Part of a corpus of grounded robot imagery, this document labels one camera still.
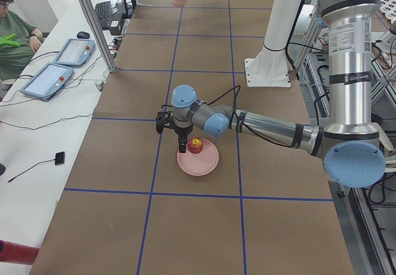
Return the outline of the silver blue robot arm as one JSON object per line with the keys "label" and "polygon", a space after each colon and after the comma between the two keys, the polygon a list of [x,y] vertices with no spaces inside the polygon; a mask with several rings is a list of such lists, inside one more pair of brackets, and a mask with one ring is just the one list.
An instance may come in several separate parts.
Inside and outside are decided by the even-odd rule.
{"label": "silver blue robot arm", "polygon": [[172,93],[170,116],[180,153],[186,152],[193,127],[215,138],[233,129],[307,151],[346,187],[368,187],[383,176],[385,157],[371,122],[371,16],[380,0],[318,0],[318,5],[329,28],[329,124],[309,127],[228,105],[211,107],[193,87],[180,85]]}

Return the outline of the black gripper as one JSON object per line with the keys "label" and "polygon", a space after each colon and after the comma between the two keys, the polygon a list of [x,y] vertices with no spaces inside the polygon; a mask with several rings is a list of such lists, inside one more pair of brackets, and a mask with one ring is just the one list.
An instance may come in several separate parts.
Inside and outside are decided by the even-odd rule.
{"label": "black gripper", "polygon": [[187,148],[188,135],[193,130],[193,125],[189,121],[179,121],[173,119],[174,132],[178,135],[178,151],[185,153]]}

